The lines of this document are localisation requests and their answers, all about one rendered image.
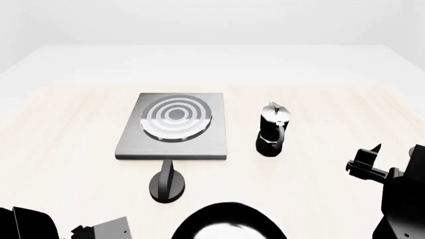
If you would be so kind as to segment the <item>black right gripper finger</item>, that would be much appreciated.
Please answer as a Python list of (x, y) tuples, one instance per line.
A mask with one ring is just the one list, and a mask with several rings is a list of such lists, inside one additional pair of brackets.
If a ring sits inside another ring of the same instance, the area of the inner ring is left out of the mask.
[(378, 144), (373, 149), (359, 149), (354, 158), (354, 163), (362, 167), (372, 167), (375, 163), (381, 146), (381, 144)]
[(422, 165), (425, 164), (425, 146), (415, 145), (408, 151), (410, 157), (410, 165)]

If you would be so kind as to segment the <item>black round stove knob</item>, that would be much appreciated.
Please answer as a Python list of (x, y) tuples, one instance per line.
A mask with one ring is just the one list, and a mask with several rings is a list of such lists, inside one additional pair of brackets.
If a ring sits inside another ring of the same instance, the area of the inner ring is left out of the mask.
[(149, 182), (149, 194), (156, 201), (168, 204), (178, 200), (185, 191), (185, 179), (176, 171), (173, 161), (163, 161), (160, 172), (156, 173)]

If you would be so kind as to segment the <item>grey square stove base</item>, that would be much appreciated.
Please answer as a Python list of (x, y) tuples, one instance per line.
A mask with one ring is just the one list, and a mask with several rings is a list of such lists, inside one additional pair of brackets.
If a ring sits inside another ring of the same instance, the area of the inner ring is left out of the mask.
[[(170, 95), (190, 95), (205, 101), (213, 116), (209, 128), (194, 139), (177, 143), (158, 141), (144, 133), (140, 125), (143, 110), (153, 101)], [(141, 93), (115, 150), (115, 157), (120, 160), (225, 160), (226, 156), (223, 93)]]

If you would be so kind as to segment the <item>black and silver moka pot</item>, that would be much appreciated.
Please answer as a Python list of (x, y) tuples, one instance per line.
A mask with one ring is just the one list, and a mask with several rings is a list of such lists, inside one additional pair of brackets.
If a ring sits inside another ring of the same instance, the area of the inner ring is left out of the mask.
[(260, 131), (256, 150), (265, 157), (276, 157), (282, 152), (291, 113), (283, 106), (270, 102), (260, 114)]

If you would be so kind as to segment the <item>round ringed burner plate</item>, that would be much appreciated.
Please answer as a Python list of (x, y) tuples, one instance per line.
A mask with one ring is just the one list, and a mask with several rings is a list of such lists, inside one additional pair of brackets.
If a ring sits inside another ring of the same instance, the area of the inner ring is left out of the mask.
[(194, 139), (212, 123), (213, 113), (202, 99), (190, 95), (170, 95), (153, 101), (143, 110), (140, 125), (158, 141), (177, 143)]

